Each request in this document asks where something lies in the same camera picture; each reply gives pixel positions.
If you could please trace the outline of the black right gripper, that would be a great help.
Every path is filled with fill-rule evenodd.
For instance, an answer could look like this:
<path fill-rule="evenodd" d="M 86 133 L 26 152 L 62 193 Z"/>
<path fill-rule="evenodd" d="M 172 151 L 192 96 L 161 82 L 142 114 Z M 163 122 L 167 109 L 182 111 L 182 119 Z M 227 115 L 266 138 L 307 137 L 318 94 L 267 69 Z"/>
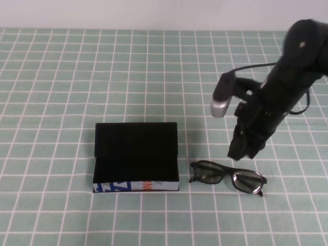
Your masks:
<path fill-rule="evenodd" d="M 285 116 L 294 108 L 309 87 L 318 79 L 311 68 L 289 68 L 276 65 L 251 98 L 240 103 L 228 157 L 239 161 L 254 158 L 275 133 Z"/>

